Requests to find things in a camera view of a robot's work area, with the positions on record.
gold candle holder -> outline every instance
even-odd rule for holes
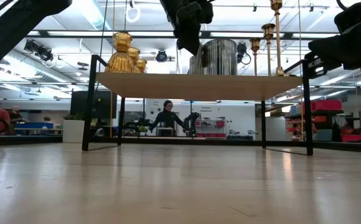
[[[139,68],[139,70],[144,73],[145,69],[146,69],[146,64],[148,63],[148,61],[146,61],[145,59],[138,59],[136,61],[136,66]]]
[[[128,49],[131,46],[132,37],[126,33],[115,33],[113,35],[115,49],[117,52],[113,54],[107,63],[105,72],[110,73],[133,73],[134,64],[128,55]]]
[[[260,49],[260,43],[261,43],[261,39],[260,38],[251,38],[250,39],[250,43],[251,43],[251,50],[254,52],[254,74],[255,76],[258,75],[258,68],[256,65],[256,55],[257,55],[257,51]]]
[[[268,49],[268,76],[271,76],[270,48],[275,27],[276,25],[274,24],[265,24],[262,26],[263,38],[266,40],[266,44],[268,45],[266,47]]]
[[[137,48],[130,47],[128,49],[128,55],[131,57],[131,59],[133,61],[133,72],[134,73],[142,73],[143,72],[143,71],[140,71],[140,69],[136,66],[136,63],[138,61],[140,53],[141,53],[141,51]]]
[[[276,76],[285,76],[286,74],[283,71],[281,66],[281,52],[280,52],[280,9],[283,6],[283,0],[270,0],[271,8],[274,10],[274,16],[276,17],[276,43],[278,50],[278,68],[276,70]]]

black jacket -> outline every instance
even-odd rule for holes
[[[174,121],[183,127],[183,122],[178,118],[178,116],[176,116],[174,112],[164,110],[157,115],[156,120],[154,121],[154,127],[152,128],[155,128],[158,123],[164,122],[165,128],[171,127],[175,129]]]

white planter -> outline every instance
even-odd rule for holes
[[[64,120],[63,142],[82,143],[84,121]]]

wooden floor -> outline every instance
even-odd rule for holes
[[[361,153],[314,153],[0,147],[0,224],[361,224]]]

black metal table leg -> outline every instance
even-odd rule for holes
[[[266,117],[265,117],[265,101],[261,101],[261,117],[262,117],[262,148],[266,149]]]
[[[118,145],[123,143],[123,127],[124,127],[124,114],[125,114],[125,97],[121,98],[120,116],[118,118]]]
[[[304,107],[305,107],[305,130],[306,130],[306,155],[313,155],[312,136],[312,113],[311,113],[311,93],[309,89],[309,69],[308,61],[302,63],[302,83],[304,85]]]
[[[85,117],[84,117],[85,124],[83,126],[83,137],[82,137],[82,150],[83,151],[88,151],[89,140],[91,138],[91,120],[92,120],[93,96],[95,95],[97,62],[98,62],[98,56],[92,55],[91,68],[90,68],[90,74],[89,74],[87,108],[86,108]]]

